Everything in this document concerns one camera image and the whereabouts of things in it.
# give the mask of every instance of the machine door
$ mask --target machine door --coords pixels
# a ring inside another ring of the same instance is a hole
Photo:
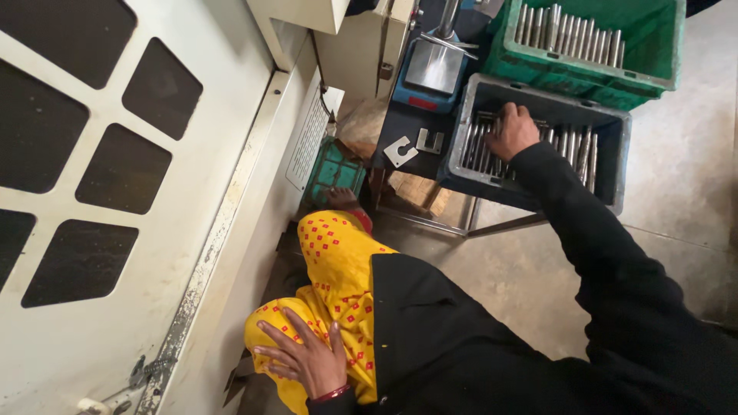
[[[156,359],[271,71],[242,1],[0,2],[0,414]]]

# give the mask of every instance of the green plastic crate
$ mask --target green plastic crate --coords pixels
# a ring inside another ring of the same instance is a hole
[[[308,210],[327,208],[324,191],[331,187],[350,188],[359,197],[365,175],[364,166],[346,159],[336,147],[335,137],[327,136],[320,145],[301,204]]]
[[[535,8],[556,2],[562,13],[622,30],[623,69],[515,43],[524,1]],[[676,90],[685,14],[686,0],[506,0],[489,26],[495,37],[482,73],[629,111]]]

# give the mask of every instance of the black sleeve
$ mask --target black sleeve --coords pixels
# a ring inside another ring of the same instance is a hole
[[[640,383],[666,378],[671,386],[664,388],[713,409],[738,408],[736,343],[687,311],[679,285],[581,184],[566,159],[538,143],[516,155],[511,167],[539,198],[582,277],[576,301],[592,316],[585,329],[591,363]]]
[[[350,415],[354,413],[357,405],[353,387],[339,397],[318,403],[308,399],[305,404],[308,406],[310,415]]]

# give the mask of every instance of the black kurta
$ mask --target black kurta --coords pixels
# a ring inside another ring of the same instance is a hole
[[[310,414],[738,414],[738,344],[704,326],[547,143],[512,161],[582,277],[590,362],[551,361],[433,266],[372,257],[379,401]],[[541,275],[545,284],[545,275]]]

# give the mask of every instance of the red bangle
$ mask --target red bangle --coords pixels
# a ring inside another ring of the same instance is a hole
[[[344,385],[344,386],[341,386],[340,388],[336,389],[335,391],[328,392],[327,394],[325,394],[325,395],[323,395],[323,396],[321,396],[319,398],[310,399],[310,402],[325,402],[325,401],[327,401],[329,399],[337,398],[337,397],[343,395],[343,393],[346,392],[349,389],[351,389],[351,385]]]

